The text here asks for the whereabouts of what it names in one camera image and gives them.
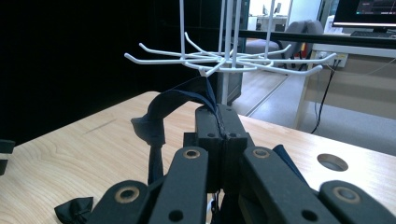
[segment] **power cable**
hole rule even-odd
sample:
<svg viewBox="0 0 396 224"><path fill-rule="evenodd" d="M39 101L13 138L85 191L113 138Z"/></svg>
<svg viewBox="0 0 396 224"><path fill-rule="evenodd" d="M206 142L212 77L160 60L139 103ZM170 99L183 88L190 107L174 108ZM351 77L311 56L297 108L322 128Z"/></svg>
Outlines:
<svg viewBox="0 0 396 224"><path fill-rule="evenodd" d="M363 73L363 74L349 74L349 73L343 73L343 76L369 76L369 75L371 75L371 74L373 74L373 73L376 73L376 72L378 72L379 70L381 70L381 69L383 69L383 68L385 68L385 67L387 67L388 65L390 65L391 63L394 63L396 61L396 58L394 58L394 59L392 59L390 62L388 62L388 63L385 63L385 64L383 64L382 66L380 66L380 67L378 67L378 68L376 68L375 70L373 70L373 71L371 71L371 72L368 72L368 73Z"/></svg>
<svg viewBox="0 0 396 224"><path fill-rule="evenodd" d="M315 126L315 129L314 129L311 133L314 133L314 132L318 129L318 126L319 126L319 124L320 124L320 117L321 117L321 112L322 112L322 109L323 109L324 101L325 101L325 99L326 99L327 92L328 92L329 87L330 87L330 83L332 82L332 77L334 76L335 70L337 69L338 64L339 64L340 62L341 62L341 60L334 60L334 63L333 63L333 65L332 65L333 69L332 69L332 72L330 73L329 82L327 83L326 91L324 92L322 101L321 101L321 103L320 103L319 114L317 114L317 125Z"/></svg>

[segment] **white wall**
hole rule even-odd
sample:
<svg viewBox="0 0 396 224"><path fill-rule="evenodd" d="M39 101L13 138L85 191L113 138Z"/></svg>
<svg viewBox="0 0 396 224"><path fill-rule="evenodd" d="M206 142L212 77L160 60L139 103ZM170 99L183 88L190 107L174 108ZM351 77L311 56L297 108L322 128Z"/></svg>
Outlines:
<svg viewBox="0 0 396 224"><path fill-rule="evenodd" d="M268 9L268 14L269 14L269 10L271 9L271 3L272 0L250 0L249 13L252 14L253 16L262 15L262 5L265 5L265 8ZM274 9L277 6L277 3L282 4L279 15L288 15L290 8L290 0L275 0Z"/></svg>
<svg viewBox="0 0 396 224"><path fill-rule="evenodd" d="M321 0L293 0L289 17L289 24L293 21L316 20Z"/></svg>

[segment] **table hole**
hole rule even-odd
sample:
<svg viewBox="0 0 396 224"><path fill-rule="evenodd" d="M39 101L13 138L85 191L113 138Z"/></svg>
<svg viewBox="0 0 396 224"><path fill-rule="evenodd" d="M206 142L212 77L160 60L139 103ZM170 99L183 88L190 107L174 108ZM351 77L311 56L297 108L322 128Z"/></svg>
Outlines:
<svg viewBox="0 0 396 224"><path fill-rule="evenodd" d="M318 161L322 166L333 171L343 172L348 168L347 163L343 159L331 154L318 155Z"/></svg>

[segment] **gray chair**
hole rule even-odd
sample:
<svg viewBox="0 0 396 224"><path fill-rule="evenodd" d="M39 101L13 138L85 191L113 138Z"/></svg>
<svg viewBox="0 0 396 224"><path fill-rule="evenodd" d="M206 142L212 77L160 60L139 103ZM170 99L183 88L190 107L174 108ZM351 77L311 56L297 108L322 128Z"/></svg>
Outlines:
<svg viewBox="0 0 396 224"><path fill-rule="evenodd" d="M306 25L306 33L309 35L323 35L324 33L324 29L323 29L323 25L321 24L320 21L309 21ZM311 54L312 54L312 47L314 46L314 43L306 43L305 47L306 47L306 59L310 59L311 58ZM300 66L300 71L306 66L306 63L303 63Z"/></svg>
<svg viewBox="0 0 396 224"><path fill-rule="evenodd" d="M308 21L294 21L292 22L289 27L285 30L285 33L293 33L293 34L303 34L306 31L306 25ZM265 44L266 40L264 39L257 39L253 41L249 41L246 44L246 51L245 53L249 54L257 54L257 53L264 53L265 51ZM301 47L303 45L302 42L292 42L292 41L278 41L278 40L271 40L269 43L269 52L281 50L291 45L290 48L280 54L280 55L272 55L271 59L289 59L294 58L294 54L301 53Z"/></svg>

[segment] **black strap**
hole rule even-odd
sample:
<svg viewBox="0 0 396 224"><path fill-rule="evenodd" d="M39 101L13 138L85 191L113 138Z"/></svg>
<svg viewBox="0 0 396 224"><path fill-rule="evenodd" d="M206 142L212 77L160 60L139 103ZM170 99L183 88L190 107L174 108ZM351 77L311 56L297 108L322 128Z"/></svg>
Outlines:
<svg viewBox="0 0 396 224"><path fill-rule="evenodd" d="M148 112L142 118L131 119L137 136L150 146L148 161L148 183L163 176L161 148L165 144L163 119L188 101L206 105L217 115L215 95L207 77L196 77L181 85L165 91L154 98Z"/></svg>
<svg viewBox="0 0 396 224"><path fill-rule="evenodd" d="M14 147L15 147L14 141L0 139L0 153L12 154ZM8 160L0 159L0 175L3 175L6 172L7 163Z"/></svg>
<svg viewBox="0 0 396 224"><path fill-rule="evenodd" d="M76 198L54 208L56 217L63 224L85 224L92 210L93 197Z"/></svg>
<svg viewBox="0 0 396 224"><path fill-rule="evenodd" d="M289 168L294 172L295 175L297 175L297 177L300 178L301 181L308 185L308 182L306 182L303 175L300 173L297 166L294 164L293 160L291 159L283 145L277 145L273 148L273 151L280 157L283 162L285 162L289 166Z"/></svg>

